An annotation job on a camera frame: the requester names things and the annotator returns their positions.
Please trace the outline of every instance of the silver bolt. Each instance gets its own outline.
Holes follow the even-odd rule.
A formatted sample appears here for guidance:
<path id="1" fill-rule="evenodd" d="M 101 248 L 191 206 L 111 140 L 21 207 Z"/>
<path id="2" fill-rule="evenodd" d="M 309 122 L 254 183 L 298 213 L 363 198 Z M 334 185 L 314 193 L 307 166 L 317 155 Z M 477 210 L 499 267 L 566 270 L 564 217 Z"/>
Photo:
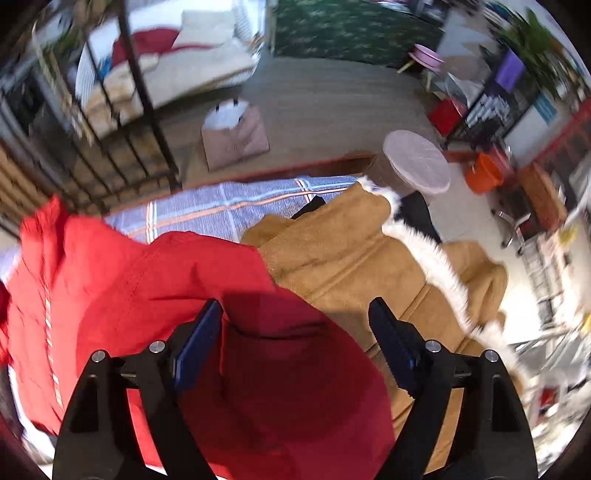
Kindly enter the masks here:
<path id="1" fill-rule="evenodd" d="M 431 353 L 437 353 L 441 351 L 441 344 L 436 340 L 427 340 L 425 347 L 427 347 L 427 350 L 429 350 Z"/>
<path id="2" fill-rule="evenodd" d="M 150 352 L 152 353 L 160 353 L 166 347 L 166 343 L 162 340 L 156 340 L 150 344 Z"/>
<path id="3" fill-rule="evenodd" d="M 499 354 L 496 353 L 494 350 L 487 350 L 484 353 L 484 356 L 489 362 L 496 362 L 499 359 Z"/>
<path id="4" fill-rule="evenodd" d="M 102 362 L 106 357 L 105 351 L 104 350 L 97 350 L 95 353 L 92 354 L 92 361 L 94 363 L 99 363 Z"/>

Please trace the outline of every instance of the white fur trim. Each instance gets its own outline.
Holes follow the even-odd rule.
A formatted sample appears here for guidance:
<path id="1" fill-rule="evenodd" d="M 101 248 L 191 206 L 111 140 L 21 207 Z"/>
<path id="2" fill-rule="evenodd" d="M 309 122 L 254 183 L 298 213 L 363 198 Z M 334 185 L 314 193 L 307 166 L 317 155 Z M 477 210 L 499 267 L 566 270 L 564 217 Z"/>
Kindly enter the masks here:
<path id="1" fill-rule="evenodd" d="M 401 241 L 411 252 L 421 267 L 426 281 L 438 288 L 450 305 L 458 325 L 470 338 L 484 348 L 495 350 L 503 360 L 509 372 L 515 373 L 527 388 L 531 375 L 520 364 L 517 354 L 503 338 L 501 325 L 491 320 L 484 327 L 474 327 L 467 314 L 468 290 L 456 275 L 446 253 L 430 238 L 406 225 L 402 220 L 395 220 L 394 215 L 400 208 L 400 196 L 387 187 L 378 187 L 366 177 L 357 180 L 366 192 L 385 197 L 392 205 L 392 215 L 382 225 L 384 235 Z"/>

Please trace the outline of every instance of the red sleeve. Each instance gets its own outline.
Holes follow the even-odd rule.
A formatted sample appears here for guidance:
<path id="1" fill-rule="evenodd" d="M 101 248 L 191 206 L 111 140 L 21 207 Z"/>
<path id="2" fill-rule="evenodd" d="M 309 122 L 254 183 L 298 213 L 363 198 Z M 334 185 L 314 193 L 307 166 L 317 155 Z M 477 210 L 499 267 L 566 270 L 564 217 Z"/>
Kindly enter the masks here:
<path id="1" fill-rule="evenodd" d="M 4 286 L 4 283 L 0 282 L 0 366 L 8 363 L 8 300 L 10 294 Z"/>

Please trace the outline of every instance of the pink round stool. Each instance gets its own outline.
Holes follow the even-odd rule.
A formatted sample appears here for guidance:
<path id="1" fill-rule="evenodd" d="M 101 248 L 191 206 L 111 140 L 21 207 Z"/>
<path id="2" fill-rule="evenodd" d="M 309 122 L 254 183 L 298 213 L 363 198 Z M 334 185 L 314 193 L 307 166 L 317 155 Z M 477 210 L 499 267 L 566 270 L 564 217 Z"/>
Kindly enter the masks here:
<path id="1" fill-rule="evenodd" d="M 414 50 L 408 54 L 410 60 L 398 71 L 402 73 L 409 69 L 415 63 L 420 63 L 429 70 L 427 74 L 427 91 L 431 91 L 431 81 L 433 79 L 433 73 L 439 72 L 441 65 L 445 63 L 445 60 L 441 58 L 437 53 L 427 47 L 423 47 L 418 43 L 414 44 Z"/>

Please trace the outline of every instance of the orange stripe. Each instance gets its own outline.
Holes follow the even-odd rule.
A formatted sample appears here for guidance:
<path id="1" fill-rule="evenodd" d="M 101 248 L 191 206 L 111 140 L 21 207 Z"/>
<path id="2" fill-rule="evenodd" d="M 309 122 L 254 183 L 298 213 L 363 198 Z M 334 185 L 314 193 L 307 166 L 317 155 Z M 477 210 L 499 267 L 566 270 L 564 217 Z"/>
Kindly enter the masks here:
<path id="1" fill-rule="evenodd" d="M 339 188 L 339 189 L 330 189 L 330 190 L 316 190 L 313 192 L 309 191 L 309 190 L 305 190 L 303 192 L 284 193 L 283 195 L 279 195 L 278 197 L 273 197 L 272 199 L 267 199 L 267 200 L 260 200 L 258 202 L 240 202 L 240 203 L 237 203 L 236 205 L 231 205 L 229 207 L 228 206 L 221 206 L 221 207 L 210 208 L 208 210 L 202 210 L 200 212 L 187 213 L 186 215 L 183 215 L 181 217 L 166 219 L 166 220 L 162 220 L 161 222 L 157 222 L 155 225 L 153 225 L 153 227 L 161 228 L 163 226 L 173 225 L 174 223 L 185 222 L 187 220 L 194 220 L 195 218 L 200 218 L 200 217 L 204 217 L 207 215 L 211 215 L 212 213 L 223 212 L 226 210 L 238 210 L 239 208 L 249 206 L 249 205 L 256 205 L 256 206 L 267 205 L 269 203 L 277 202 L 278 200 L 284 200 L 284 199 L 294 198 L 294 197 L 301 197 L 301 196 L 309 194 L 309 193 L 319 194 L 319 193 L 344 192 L 348 188 L 349 187 L 343 187 L 343 188 Z M 146 231 L 147 231 L 146 226 L 144 226 L 143 228 L 141 228 L 139 230 L 134 230 L 132 232 L 127 233 L 127 236 L 136 236 L 136 235 L 139 235 L 140 233 L 146 232 Z"/>

